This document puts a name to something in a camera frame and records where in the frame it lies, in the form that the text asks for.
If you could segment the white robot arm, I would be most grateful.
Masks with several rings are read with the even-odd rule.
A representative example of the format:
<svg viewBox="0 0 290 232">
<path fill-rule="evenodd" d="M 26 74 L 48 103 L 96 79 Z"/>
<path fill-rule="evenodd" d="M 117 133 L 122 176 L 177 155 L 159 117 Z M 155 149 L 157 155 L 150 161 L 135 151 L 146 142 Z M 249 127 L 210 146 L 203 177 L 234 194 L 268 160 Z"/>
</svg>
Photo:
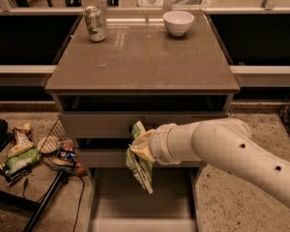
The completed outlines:
<svg viewBox="0 0 290 232">
<path fill-rule="evenodd" d="M 140 133 L 130 149 L 162 165 L 205 161 L 259 187 L 290 209 L 290 161 L 254 143 L 250 128 L 239 119 L 164 124 Z"/>
</svg>

